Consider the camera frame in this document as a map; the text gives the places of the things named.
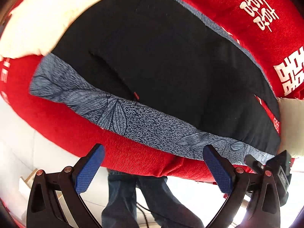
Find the black pants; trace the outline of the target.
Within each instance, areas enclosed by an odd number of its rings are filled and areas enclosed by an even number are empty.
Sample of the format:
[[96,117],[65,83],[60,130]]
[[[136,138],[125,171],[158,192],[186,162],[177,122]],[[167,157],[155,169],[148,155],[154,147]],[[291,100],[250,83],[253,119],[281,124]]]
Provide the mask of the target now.
[[280,136],[260,104],[279,107],[260,68],[174,0],[102,0],[52,53],[105,92],[198,130],[276,154]]

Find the beige cushion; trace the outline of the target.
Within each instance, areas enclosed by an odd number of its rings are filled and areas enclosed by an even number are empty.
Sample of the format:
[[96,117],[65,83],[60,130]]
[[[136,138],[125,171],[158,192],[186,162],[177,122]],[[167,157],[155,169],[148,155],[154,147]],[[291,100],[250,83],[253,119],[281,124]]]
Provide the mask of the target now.
[[278,151],[287,151],[291,157],[303,157],[304,108],[303,100],[279,98],[280,146]]

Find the blue leaf-patterned cloth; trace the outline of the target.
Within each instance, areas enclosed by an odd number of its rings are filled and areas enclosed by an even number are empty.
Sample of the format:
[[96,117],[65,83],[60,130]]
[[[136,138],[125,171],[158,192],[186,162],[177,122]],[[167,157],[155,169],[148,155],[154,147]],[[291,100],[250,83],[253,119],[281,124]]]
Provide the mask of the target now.
[[[205,26],[233,43],[255,63],[250,54],[237,46],[214,22],[181,0],[174,1],[197,16]],[[34,96],[66,105],[103,129],[177,156],[202,160],[203,148],[208,144],[213,145],[231,163],[239,165],[244,164],[244,157],[248,154],[262,163],[276,155],[237,139],[203,132],[137,100],[121,98],[96,88],[52,51],[38,64],[29,91]]]

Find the red blanket with white print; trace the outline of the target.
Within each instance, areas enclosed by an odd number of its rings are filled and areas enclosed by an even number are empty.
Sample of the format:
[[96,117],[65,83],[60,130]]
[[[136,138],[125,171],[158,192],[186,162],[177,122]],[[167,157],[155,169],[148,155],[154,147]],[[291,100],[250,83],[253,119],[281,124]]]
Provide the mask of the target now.
[[[279,15],[270,32],[261,30],[239,7],[241,0],[182,0],[223,28],[239,41],[264,70],[276,95],[284,96],[283,84],[274,66],[285,57],[294,59],[303,46],[303,17],[289,0],[266,0]],[[1,97],[25,122],[29,134],[40,135],[58,148],[82,157],[100,143],[105,147],[103,166],[144,176],[174,176],[196,181],[213,181],[205,163],[154,149],[108,130],[77,115],[64,104],[35,97],[29,84],[39,56],[1,61],[8,81],[1,82]]]

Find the cream white pillow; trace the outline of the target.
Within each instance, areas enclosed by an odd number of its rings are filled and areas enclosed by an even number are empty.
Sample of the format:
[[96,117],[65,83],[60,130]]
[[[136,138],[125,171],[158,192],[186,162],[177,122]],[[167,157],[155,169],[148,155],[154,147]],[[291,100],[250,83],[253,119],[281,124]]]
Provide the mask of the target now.
[[23,0],[1,36],[1,59],[47,55],[67,28],[101,0]]

